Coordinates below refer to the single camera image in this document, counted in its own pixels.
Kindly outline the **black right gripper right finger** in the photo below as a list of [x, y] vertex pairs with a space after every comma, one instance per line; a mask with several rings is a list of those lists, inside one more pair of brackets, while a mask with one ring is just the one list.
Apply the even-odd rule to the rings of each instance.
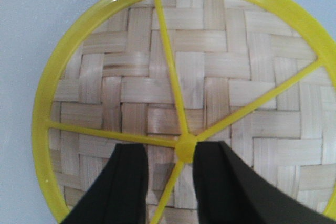
[[200, 142], [193, 181], [199, 223], [334, 223], [282, 193], [224, 142]]

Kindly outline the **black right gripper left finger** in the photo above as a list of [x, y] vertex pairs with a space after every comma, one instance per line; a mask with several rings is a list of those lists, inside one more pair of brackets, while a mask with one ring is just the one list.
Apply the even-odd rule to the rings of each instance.
[[106, 166], [63, 223], [146, 223], [148, 156], [142, 144], [117, 144]]

